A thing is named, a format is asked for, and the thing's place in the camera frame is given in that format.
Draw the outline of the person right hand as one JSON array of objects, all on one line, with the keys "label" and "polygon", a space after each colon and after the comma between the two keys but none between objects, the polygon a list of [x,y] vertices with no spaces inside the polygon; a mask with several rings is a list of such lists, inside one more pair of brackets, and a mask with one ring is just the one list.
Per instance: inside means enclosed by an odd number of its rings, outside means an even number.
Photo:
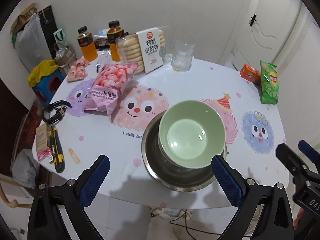
[{"label": "person right hand", "polygon": [[293,221],[294,239],[305,239],[314,224],[315,220],[312,215],[300,208],[296,219]]}]

